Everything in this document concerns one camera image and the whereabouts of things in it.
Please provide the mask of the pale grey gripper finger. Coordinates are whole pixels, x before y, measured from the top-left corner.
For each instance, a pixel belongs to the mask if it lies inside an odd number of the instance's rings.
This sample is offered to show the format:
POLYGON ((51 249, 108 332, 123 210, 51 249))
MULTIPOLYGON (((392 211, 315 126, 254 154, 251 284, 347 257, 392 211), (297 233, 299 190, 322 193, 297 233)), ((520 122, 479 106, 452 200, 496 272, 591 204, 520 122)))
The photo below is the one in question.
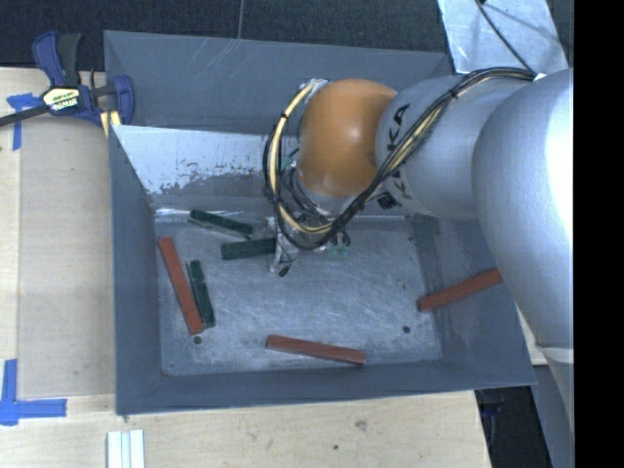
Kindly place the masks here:
POLYGON ((287 275, 293 264, 293 245, 287 240, 276 244, 273 260, 269 271, 277 275, 287 275))

